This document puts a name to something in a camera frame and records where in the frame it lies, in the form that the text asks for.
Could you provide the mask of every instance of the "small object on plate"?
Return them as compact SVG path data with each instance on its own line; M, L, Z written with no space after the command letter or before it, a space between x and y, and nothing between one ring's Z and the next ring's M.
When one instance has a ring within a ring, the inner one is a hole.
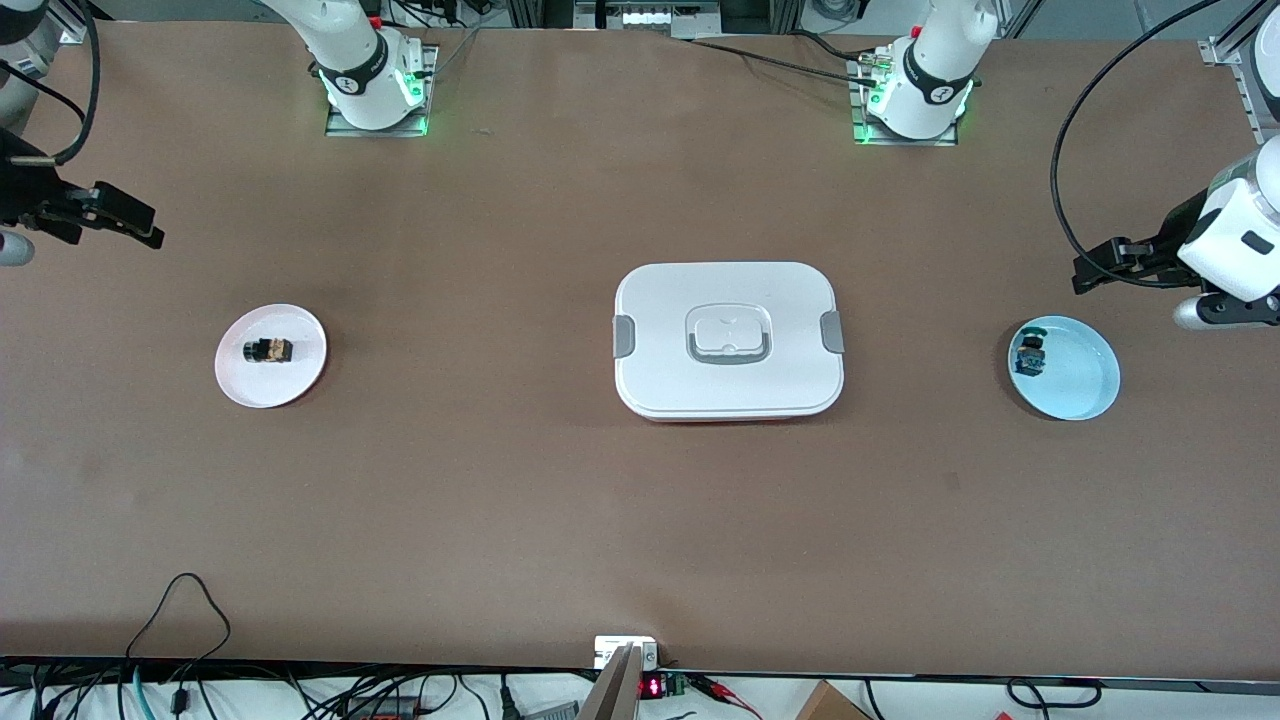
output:
M1039 341L1039 347L1032 347L1034 342L1028 345L1032 337ZM1052 363L1044 363L1046 357ZM1036 360L1041 361L1038 374L1023 372L1021 365L1030 369ZM1073 318L1046 315L1024 324L1009 342L1007 363L1018 393L1032 407L1059 420L1097 418L1120 395L1115 351L1097 331Z
M293 360L293 343L278 337L246 342L244 359L250 363L288 363Z
M1036 377L1044 372L1044 336L1039 328L1023 328L1023 343L1018 346L1018 363L1014 372Z
M246 346L264 342L270 357L273 338L288 343L274 348L287 363L246 363ZM296 305L266 305L246 313L223 334L214 354L214 375L233 401L246 407L276 407L315 384L328 355L329 341L315 315Z

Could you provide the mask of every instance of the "white plate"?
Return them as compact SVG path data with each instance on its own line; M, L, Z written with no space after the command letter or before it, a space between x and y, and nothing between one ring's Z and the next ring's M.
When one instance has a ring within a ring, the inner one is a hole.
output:
M1044 331L1044 370L1018 373L1018 346L1028 328ZM1092 420L1120 395L1120 361L1106 338L1084 323L1046 315L1029 320L1009 343L1009 377L1032 407L1059 420Z
M289 363L250 363L244 343L283 338L293 343ZM324 370L329 341L315 315L296 305L266 305L228 328L214 356L214 375L227 397L246 407L276 407L302 396Z

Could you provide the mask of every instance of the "electrical cable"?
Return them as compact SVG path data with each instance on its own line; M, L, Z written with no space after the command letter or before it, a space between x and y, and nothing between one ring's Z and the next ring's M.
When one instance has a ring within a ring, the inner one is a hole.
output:
M84 698L88 697L88 693L93 692L93 688L97 685L97 683L101 682L104 676L106 676L108 670L110 670L110 665L104 665L102 669L99 671L99 674L93 676L92 680L88 682L88 685L82 687L81 691L76 693L76 702L72 703L72 708L67 711L67 720L74 720L79 715L81 702L83 702Z
M36 675L31 676L31 689L35 691L31 698L31 720L40 720L40 714L45 710L45 688Z
M319 702L316 707L308 711L306 715L303 715L301 720L317 720L324 715L337 715L343 703L349 702L353 697L358 696L362 692L372 692L381 683L393 680L397 675L403 674L402 666L398 665L393 666L383 665L379 667L381 667L381 670L375 671L372 675L365 675L357 678L356 682L352 683L349 689L343 691L330 697L326 701ZM436 667L403 678L402 683L417 679L424 675L444 675L451 673L458 673L462 670L471 670L471 667Z
M805 65L797 65L795 63L788 63L786 60L778 60L777 58L769 58L767 55L758 55L758 54L750 53L748 50L739 50L737 47L728 47L726 45L716 45L716 44L712 44L712 42L703 42L700 40L689 40L686 42L689 42L691 45L696 45L699 47L710 47L712 50L719 50L722 53L731 53L733 55L740 55L742 58L749 58L751 60L759 60L762 63L768 63L771 65L777 65L780 68L787 68L790 70L795 70L795 72L799 72L799 73L808 73L808 74L812 74L812 76L838 79L841 82L851 82L854 85L861 85L864 87L876 87L876 81L873 81L870 78L860 78L860 77L854 77L854 76L845 74L845 73L833 73L831 70L819 70L818 68L809 68L809 67L805 67Z
M462 20L460 20L457 18L451 18L451 17L443 14L443 13L436 13L435 10L430 10L430 9L428 9L428 8L422 6L422 5L419 5L417 8L411 8L408 5L408 3L406 3L404 0L393 0L393 1L397 5L399 5L402 10L404 10L406 13L408 13L410 17L412 17L417 22L422 23L424 27L431 27L431 23L429 23L428 20L424 20L422 15L419 15L419 13L424 13L424 14L430 15L433 18L439 18L439 19L449 23L451 27L453 24L460 24L462 27L467 27L467 23L465 23L465 22L462 22Z
M179 669L180 673L184 674L187 670L189 670L196 664L206 660L210 655L212 655L212 653L218 652L219 650L221 650L223 646L227 644L227 642L232 639L232 621L230 621L229 618L227 618L227 614L223 612L223 609L218 606L218 602L214 601L214 596L210 594L209 585L205 584L205 579L201 578L200 575L195 574L195 573L178 573L177 575L173 577L172 580L169 580L169 584L164 589L164 594L160 596L160 602L156 603L155 610L151 611L151 616L147 618L147 621L143 623L141 628L138 628L138 632L134 633L133 639L131 639L129 644L125 646L125 648L124 648L124 661L125 662L128 662L129 660L133 660L133 647L138 643L138 639L141 639L142 635L146 634L146 632L151 629L151 625L156 621L156 618L160 615L160 611L164 610L164 603L168 602L169 593L173 592L174 585L177 585L178 582L182 580L183 578L191 578L192 580L196 580L197 585L200 585L200 592L204 593L205 602L209 605L209 609L212 610L218 615L219 620L221 620L221 624L223 624L223 638L220 641L218 641L218 644L215 644L214 647L211 647L207 651L205 651L204 655L201 655L200 657L197 657L197 659L195 659L195 660L192 660L192 661L189 661L187 664L184 664Z
M138 706L142 707L142 715L147 720L156 720L156 714L151 712L151 705L147 702L147 696L142 694L142 670L138 666L133 667L133 694L138 698Z
M1084 86L1084 90L1080 91L1079 97L1076 97L1075 102L1071 104L1071 109L1068 110L1066 119L1062 120L1062 127L1059 128L1057 131L1057 138L1053 141L1053 154L1051 155L1048 164L1048 191L1050 196L1053 200L1053 213L1057 215L1057 222L1062 225L1062 232L1066 234L1066 241L1071 243L1071 249L1075 250L1075 254L1083 258L1084 261L1087 261L1091 266L1093 266L1094 270L1102 273L1103 275L1114 281L1119 281L1138 287L1156 287L1156 288L1184 287L1181 283L1176 282L1144 281L1140 278L1130 278L1121 275L1119 273L1103 268L1102 264L1091 258L1089 254L1085 252L1084 247L1080 246L1080 241L1076 240L1075 232L1071 229L1071 224L1066 219L1066 213L1062 210L1062 199L1059 195L1059 188L1057 188L1057 164L1059 159L1062 155L1062 141L1066 140L1066 131L1071 128L1071 120L1075 119L1076 113L1080 111L1080 106L1084 105L1084 101L1089 97L1089 94L1093 92L1093 88L1097 87L1100 82L1102 82L1102 78L1105 78L1107 73L1111 72L1112 68L1115 68L1116 65L1120 64L1121 60L1128 58L1130 53L1140 47L1144 42L1151 40L1152 37L1156 37L1157 35L1167 29L1174 23L1178 23L1184 18L1194 15L1196 13L1206 8L1213 6L1220 1L1221 0L1201 0L1199 3L1196 3L1194 5L1179 13L1174 13L1167 19L1156 23L1155 27L1142 33L1138 37L1138 40L1130 42L1124 50L1121 50L1115 58L1112 58L1111 61L1103 65L1102 69L1098 70L1098 74L1093 76L1093 79L1091 79L1089 83Z
M1027 702L1025 700L1018 697L1018 693L1014 692L1014 685L1032 691L1032 694L1036 697L1036 702ZM1021 707L1025 707L1027 710L1041 711L1044 720L1051 720L1048 716L1050 710L1084 710L1085 707L1093 707L1102 700L1102 685L1092 685L1092 689L1093 697L1080 702L1044 702L1044 696L1041 694L1039 688L1037 688L1036 684L1027 678L1010 678L1009 682L1005 683L1005 693L1009 696L1009 700Z
M852 61L856 63L858 59L861 58L864 53L874 53L876 51L874 47L867 47L867 49L863 49L863 50L854 50L852 53L845 53L844 50L838 50L838 49L836 49L835 45L827 42L827 38L824 38L823 36L818 35L817 32L809 32L809 31L803 29L803 28L796 28L796 29L788 32L787 35L795 35L795 36L799 36L799 37L808 37L809 40L814 41L818 45L818 47L822 47L826 53L828 53L829 55L835 55L836 58L840 58L841 60L852 60Z
M884 714L879 711L879 703L876 702L876 691L872 689L870 679L863 678L863 684L867 685L867 702L870 703L876 720L884 720Z
M480 693L477 693L474 689L471 689L471 685L467 684L467 679L466 678L463 678L463 676L457 676L457 678L458 678L458 684L462 685L462 689L465 689L468 693L471 693L472 696L475 696L476 702L480 703L480 710L484 711L484 720L492 720L489 717L489 706L485 703L484 698L480 697Z
M307 711L314 710L316 702L315 698L308 696L307 692L302 689L302 684L298 683L298 679L293 676L293 670L288 665L284 666L284 671L289 676L289 684L293 685L293 689L297 691L298 697L302 698L303 707L306 707Z
M99 88L102 85L102 56L97 38L97 22L93 19L93 13L88 8L88 0L79 0L78 5L84 20L84 38L86 38L84 42L86 45L88 45L88 51L90 51L88 104L86 105L83 113L81 113L79 106L70 102L65 96L61 96L60 94L55 95L51 88L45 87L42 83L35 81L33 78L28 78L23 73L14 72L12 69L12 65L8 65L8 63L5 64L5 69L10 73L10 76L18 77L22 82L27 82L27 85L31 85L36 90L41 90L49 94L50 97L54 97L55 100L59 100L68 108L72 108L72 110L76 111L77 117L81 118L79 132L76 133L76 138L72 141L70 145L68 145L63 150L59 150L58 152L54 152L47 158L40 155L31 158L13 156L9 158L9 164L12 165L20 165L20 167L65 165L77 155L79 155L79 151L84 147L84 143L88 141L90 132L92 132L93 129L93 118L95 115L97 115L97 95L99 95Z
M378 711L381 710L383 703L387 702L388 700L390 700L390 697L399 691L401 685L403 685L404 683L408 683L410 680L413 680L416 678L417 678L417 675L411 675L408 678L402 678L399 680L394 680L393 679L390 682L390 684L388 684L385 688L375 692L372 696L370 696L369 698L366 698L365 702L362 702L361 705L356 706L355 710L351 710L348 707L348 712L347 712L346 717L348 720L352 719L352 717L365 717L365 715L364 715L365 710L364 708L369 708L370 714L378 715ZM399 701L397 700L397 710L399 710L398 706L399 706Z
M84 123L84 110L81 110L81 106L77 105L70 97L67 97L65 95L58 92L52 87L49 87L47 85L40 82L38 79L27 76L27 73L10 65L3 59L0 59L0 70L9 73L9 77L17 78L18 81L24 82L31 87L36 88L37 91L44 92L45 95L61 102L63 105L67 105L68 108L70 108L72 113L76 113L76 118L79 119L82 124Z
M732 705L733 707L741 707L742 710L750 712L751 715L755 715L755 720L764 720L764 716L762 716L754 707L751 707L750 705L746 703L746 701L736 696L732 700L730 700L730 705Z
M448 68L449 63L452 63L453 59L457 58L460 53L462 53L462 49L466 47L468 42L474 42L474 38L480 32L480 28L484 27L485 23L488 23L490 19L492 18L480 18L480 22L476 23L476 27L471 28L467 32L466 37L462 38L462 42L458 42L458 46L453 49L453 53L449 53L449 56L445 58L443 63L435 67L435 72L431 73L433 77L439 77L440 73L444 72L444 68Z
M200 688L200 697L205 701L205 710L209 711L210 720L218 720L218 714L214 712L214 703L209 702L209 693L205 692L205 680L196 676L196 687Z
M119 712L120 720L124 720L124 671L128 670L128 662L120 662L120 674L115 679L115 711Z
M449 697L444 698L444 702L431 708L422 707L422 691L426 689L426 682L430 680L431 676L428 675L422 678L422 684L419 685L417 688L417 707L420 711L419 715L430 715L433 712L438 712L440 708L448 705L451 700L453 700L453 696L458 693L458 676L457 675L451 675L451 676L453 678L453 689L449 691Z

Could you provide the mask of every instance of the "plug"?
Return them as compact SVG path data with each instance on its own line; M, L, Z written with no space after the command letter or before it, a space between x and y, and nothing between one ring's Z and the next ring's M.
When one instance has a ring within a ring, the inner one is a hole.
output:
M498 691L502 696L502 720L520 720L520 708L516 707L516 701L511 697L511 688L507 687L507 676L502 676L502 689Z
M191 693L186 688L173 691L173 696L169 698L169 712L177 717L186 712L188 707L191 707Z

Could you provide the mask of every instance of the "metal frame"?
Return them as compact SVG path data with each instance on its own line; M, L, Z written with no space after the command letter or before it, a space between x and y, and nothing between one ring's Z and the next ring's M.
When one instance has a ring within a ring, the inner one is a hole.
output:
M1005 26L1005 32L1004 35L1001 35L1001 37L1005 38L1021 37L1023 33L1027 32L1027 26L1029 26L1030 22L1036 19L1036 14L1039 13L1041 5L1043 4L1044 0L1027 0L1025 3L1023 3L1023 8L1018 10L1018 14L1014 15L1009 20L1009 24Z
M1207 41L1201 42L1201 56L1204 61L1210 65L1239 64L1244 44L1253 37L1262 20L1267 19L1276 3L1277 0L1256 0L1233 18L1220 35L1211 35Z

